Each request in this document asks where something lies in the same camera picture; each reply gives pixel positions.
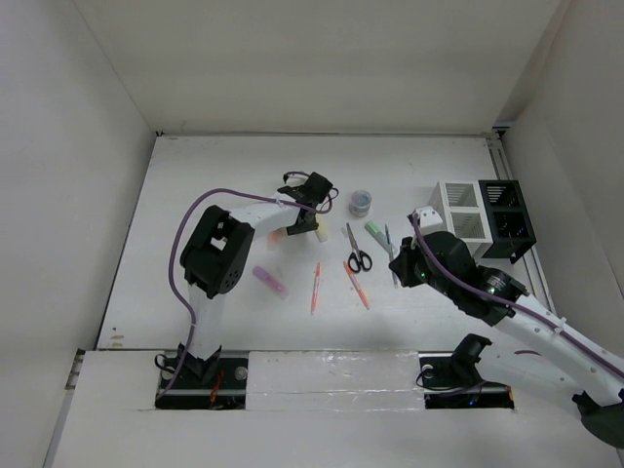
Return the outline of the blue pen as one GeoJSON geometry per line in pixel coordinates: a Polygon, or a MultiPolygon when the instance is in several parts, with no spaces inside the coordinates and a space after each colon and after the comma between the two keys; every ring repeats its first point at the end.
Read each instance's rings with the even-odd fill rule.
{"type": "MultiPolygon", "coordinates": [[[[389,226],[387,223],[384,224],[384,232],[385,232],[385,237],[386,237],[386,243],[387,243],[387,248],[388,248],[387,252],[388,252],[389,264],[390,264],[394,260],[395,256],[394,256],[394,248],[392,244],[390,230],[389,230],[389,226]]],[[[398,280],[396,273],[392,269],[391,269],[391,275],[392,275],[393,286],[395,289],[397,289],[399,287],[399,280],[398,280]]]]}

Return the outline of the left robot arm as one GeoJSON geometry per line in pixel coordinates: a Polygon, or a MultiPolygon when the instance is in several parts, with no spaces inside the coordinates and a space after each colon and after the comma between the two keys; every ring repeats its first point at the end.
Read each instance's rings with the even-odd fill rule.
{"type": "Polygon", "coordinates": [[[207,386],[216,378],[224,297],[241,280],[253,242],[280,229],[289,235],[313,231],[318,228],[316,217],[332,209],[337,189],[327,178],[316,172],[293,172],[284,174],[283,181],[296,176],[303,179],[301,184],[285,184],[272,196],[212,189],[192,203],[180,222],[170,253],[168,280],[190,315],[190,328],[186,342],[178,347],[176,369],[196,386],[207,386]],[[181,248],[191,215],[217,194],[252,203],[231,211],[218,205],[207,207],[181,248]]]}

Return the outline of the red pen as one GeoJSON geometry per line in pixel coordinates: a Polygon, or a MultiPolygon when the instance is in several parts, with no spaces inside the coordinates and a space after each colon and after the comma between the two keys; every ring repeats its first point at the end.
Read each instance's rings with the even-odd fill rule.
{"type": "Polygon", "coordinates": [[[348,265],[348,263],[346,261],[343,262],[343,267],[347,273],[347,276],[349,277],[351,284],[355,290],[355,292],[357,293],[358,297],[360,298],[361,302],[363,303],[364,307],[369,310],[370,309],[370,302],[364,292],[364,290],[362,289],[361,285],[359,284],[356,275],[354,273],[354,271],[350,268],[350,266],[348,265]]]}
{"type": "Polygon", "coordinates": [[[318,305],[321,272],[322,272],[322,265],[321,265],[321,262],[319,261],[316,265],[315,274],[314,274],[313,290],[312,290],[311,305],[310,305],[311,315],[315,314],[317,305],[318,305]]]}

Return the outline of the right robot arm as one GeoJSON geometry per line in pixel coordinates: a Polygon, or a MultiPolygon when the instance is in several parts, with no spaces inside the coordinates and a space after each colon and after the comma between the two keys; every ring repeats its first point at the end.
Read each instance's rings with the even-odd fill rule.
{"type": "Polygon", "coordinates": [[[417,382],[464,393],[488,382],[524,389],[570,413],[602,442],[623,446],[623,359],[545,308],[505,272],[475,262],[464,242],[439,231],[403,239],[390,270],[404,288],[426,285],[461,312],[523,344],[475,333],[443,358],[423,358],[417,382]]]}

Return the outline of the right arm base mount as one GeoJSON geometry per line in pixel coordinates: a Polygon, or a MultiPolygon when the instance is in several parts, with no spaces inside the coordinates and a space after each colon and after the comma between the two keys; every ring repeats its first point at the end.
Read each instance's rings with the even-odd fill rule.
{"type": "Polygon", "coordinates": [[[419,355],[414,384],[423,390],[427,410],[515,408],[509,386],[486,381],[477,371],[480,355],[488,346],[488,338],[469,333],[452,351],[419,355]]]}

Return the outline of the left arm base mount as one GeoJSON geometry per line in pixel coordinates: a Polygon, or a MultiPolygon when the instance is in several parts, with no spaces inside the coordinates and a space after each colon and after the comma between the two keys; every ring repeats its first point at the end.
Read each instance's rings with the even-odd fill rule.
{"type": "Polygon", "coordinates": [[[175,355],[157,354],[159,370],[155,396],[158,410],[244,410],[246,408],[249,352],[218,349],[208,360],[187,354],[174,378],[184,346],[175,355]]]}

